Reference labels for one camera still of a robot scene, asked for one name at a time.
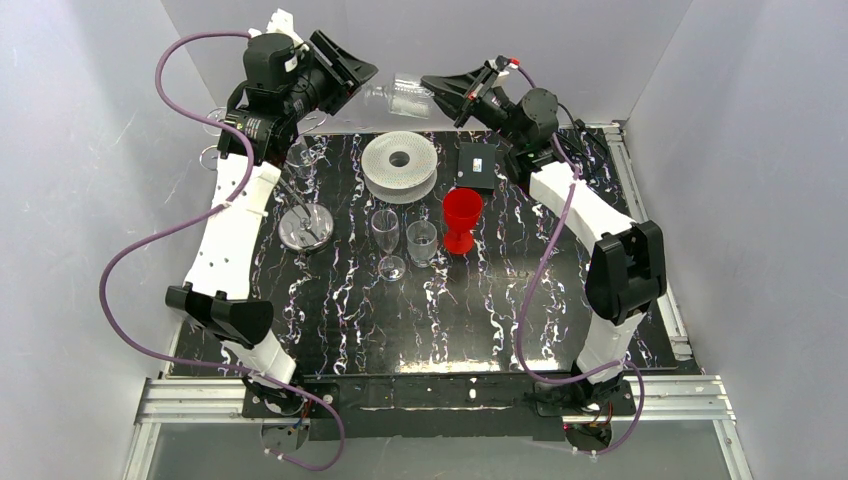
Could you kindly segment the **red wine glass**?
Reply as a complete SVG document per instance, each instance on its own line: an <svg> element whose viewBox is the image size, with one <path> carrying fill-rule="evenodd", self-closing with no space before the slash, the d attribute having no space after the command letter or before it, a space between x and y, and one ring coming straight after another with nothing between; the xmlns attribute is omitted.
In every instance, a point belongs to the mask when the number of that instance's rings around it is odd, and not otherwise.
<svg viewBox="0 0 848 480"><path fill-rule="evenodd" d="M448 227L443 240L445 249L456 255L468 253L474 245L472 230L482 213L482 197L472 189L455 188L444 197L442 208Z"/></svg>

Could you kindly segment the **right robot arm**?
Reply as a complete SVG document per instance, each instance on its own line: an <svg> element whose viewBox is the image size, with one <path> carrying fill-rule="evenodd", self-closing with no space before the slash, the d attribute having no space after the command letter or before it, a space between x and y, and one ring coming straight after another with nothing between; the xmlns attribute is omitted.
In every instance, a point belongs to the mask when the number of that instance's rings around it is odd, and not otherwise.
<svg viewBox="0 0 848 480"><path fill-rule="evenodd" d="M535 381L554 386L574 402L600 404L619 389L634 333L667 292L663 232L653 221L620 213L581 179L557 135L554 93L532 84L520 100L508 97L502 84L510 71L522 69L517 60L499 56L465 74L424 75L420 83L456 127L474 118L498 134L509 146L508 178L556 214L558 223L521 306L515 355ZM529 301L564 229L591 255L584 290L592 316L569 377L555 379L528 366L522 337Z"/></svg>

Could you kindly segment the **clear champagne flute glass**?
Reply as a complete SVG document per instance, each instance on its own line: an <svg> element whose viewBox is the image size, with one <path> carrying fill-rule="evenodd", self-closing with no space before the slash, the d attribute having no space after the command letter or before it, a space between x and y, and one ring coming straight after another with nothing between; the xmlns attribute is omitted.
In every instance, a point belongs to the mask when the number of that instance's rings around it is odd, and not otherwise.
<svg viewBox="0 0 848 480"><path fill-rule="evenodd" d="M371 229L382 258L377 271L388 282L400 280L406 272L405 261L394 254L400 240L400 223L397 214L390 209L376 211L371 217Z"/></svg>

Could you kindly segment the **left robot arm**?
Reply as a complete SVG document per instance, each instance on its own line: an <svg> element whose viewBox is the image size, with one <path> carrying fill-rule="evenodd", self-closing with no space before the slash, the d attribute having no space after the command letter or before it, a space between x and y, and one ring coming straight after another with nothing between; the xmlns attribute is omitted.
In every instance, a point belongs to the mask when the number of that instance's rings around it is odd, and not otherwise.
<svg viewBox="0 0 848 480"><path fill-rule="evenodd" d="M271 302L250 296L249 274L266 205L281 176L298 124L318 110L334 115L378 71L323 31L296 44L291 33L252 34L245 78L230 94L221 121L213 204L198 254L167 306L186 313L251 369L255 383L280 390L296 363L272 332Z"/></svg>

